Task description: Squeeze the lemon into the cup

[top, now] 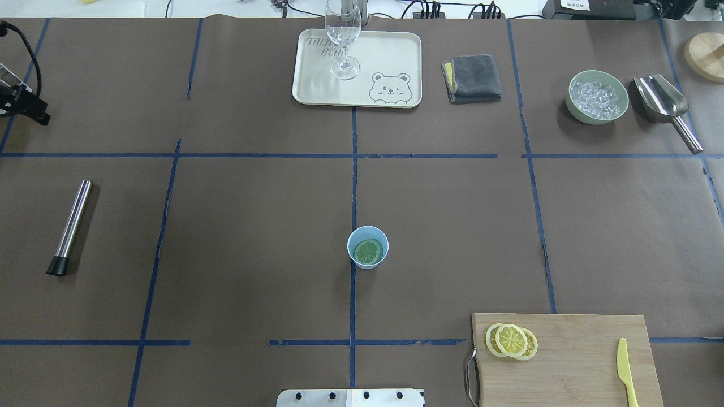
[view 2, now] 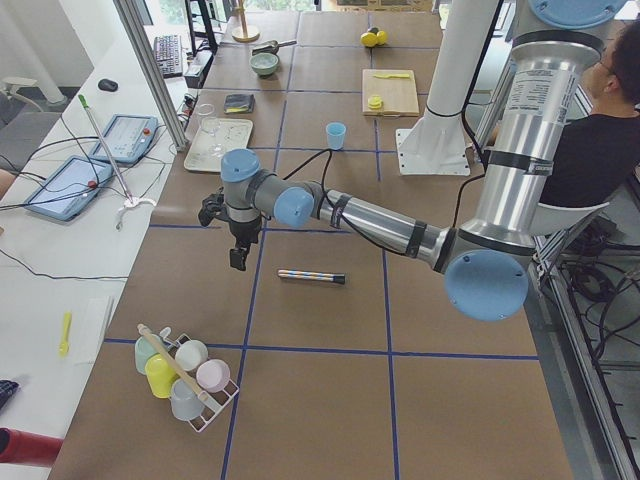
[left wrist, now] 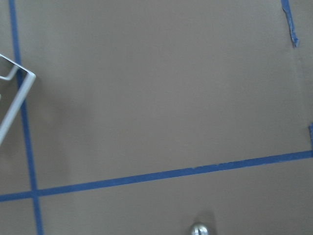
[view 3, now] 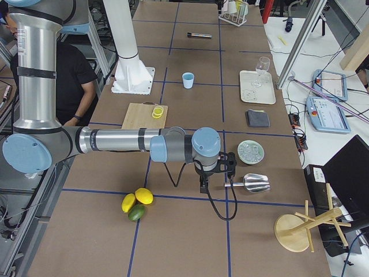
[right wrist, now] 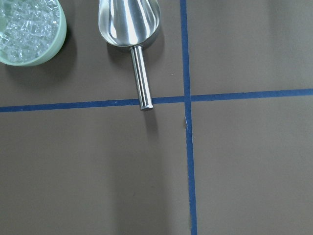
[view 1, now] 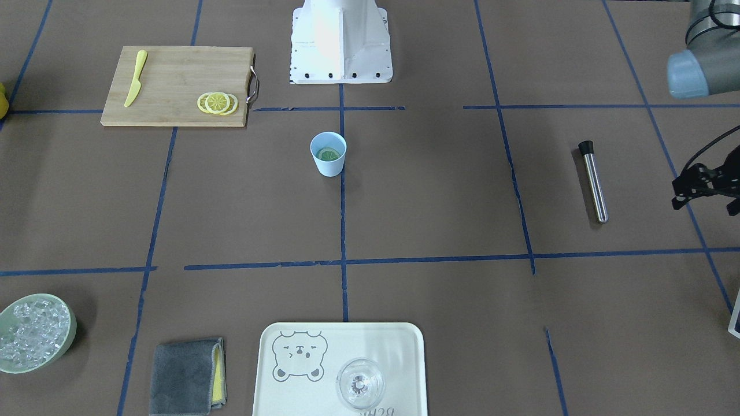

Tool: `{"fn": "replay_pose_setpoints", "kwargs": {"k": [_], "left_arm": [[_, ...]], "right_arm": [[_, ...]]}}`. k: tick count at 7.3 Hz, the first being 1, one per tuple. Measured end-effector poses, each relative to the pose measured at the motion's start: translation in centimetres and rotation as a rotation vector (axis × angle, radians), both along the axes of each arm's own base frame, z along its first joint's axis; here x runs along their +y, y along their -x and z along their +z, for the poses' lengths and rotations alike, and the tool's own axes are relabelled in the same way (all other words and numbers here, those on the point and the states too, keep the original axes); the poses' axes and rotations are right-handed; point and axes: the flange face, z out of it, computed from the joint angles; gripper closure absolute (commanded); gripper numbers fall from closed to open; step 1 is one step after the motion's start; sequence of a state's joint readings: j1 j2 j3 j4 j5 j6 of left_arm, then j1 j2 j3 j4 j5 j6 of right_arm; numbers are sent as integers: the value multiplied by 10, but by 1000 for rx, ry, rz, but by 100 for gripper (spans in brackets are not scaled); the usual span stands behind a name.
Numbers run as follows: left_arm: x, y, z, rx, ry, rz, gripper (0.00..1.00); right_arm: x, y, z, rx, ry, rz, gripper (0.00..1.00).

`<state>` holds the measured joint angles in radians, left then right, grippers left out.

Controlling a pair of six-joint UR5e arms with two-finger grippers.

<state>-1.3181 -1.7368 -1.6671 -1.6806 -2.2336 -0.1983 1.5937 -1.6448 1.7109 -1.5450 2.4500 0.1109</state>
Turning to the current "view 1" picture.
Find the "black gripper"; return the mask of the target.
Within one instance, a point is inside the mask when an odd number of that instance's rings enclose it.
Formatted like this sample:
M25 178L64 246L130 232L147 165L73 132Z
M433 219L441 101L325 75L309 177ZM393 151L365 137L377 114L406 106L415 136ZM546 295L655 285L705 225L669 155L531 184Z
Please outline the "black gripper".
M675 196L671 200L674 210L680 210L691 200L715 195L732 198L726 209L729 216L739 213L738 164L723 164L710 169L705 164L694 164L685 169L674 181Z

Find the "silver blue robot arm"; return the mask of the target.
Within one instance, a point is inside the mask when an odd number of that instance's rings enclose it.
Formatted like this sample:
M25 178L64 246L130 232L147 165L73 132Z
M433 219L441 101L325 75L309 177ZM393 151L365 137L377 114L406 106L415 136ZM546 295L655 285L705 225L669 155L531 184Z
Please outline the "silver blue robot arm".
M684 42L685 50L668 59L668 87L672 97L703 98L739 90L738 1L692 1ZM696 162L706 150L736 132L738 126L711 140L689 158L672 182L674 210L697 198L721 195L731 199L726 206L728 215L738 215L738 148L718 168Z

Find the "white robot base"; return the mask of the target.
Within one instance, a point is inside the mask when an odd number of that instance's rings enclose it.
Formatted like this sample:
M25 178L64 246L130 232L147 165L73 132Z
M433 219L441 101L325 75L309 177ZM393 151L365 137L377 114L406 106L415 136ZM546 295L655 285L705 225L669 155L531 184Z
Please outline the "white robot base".
M383 84L394 69L388 13L375 1L305 1L291 18L293 84Z

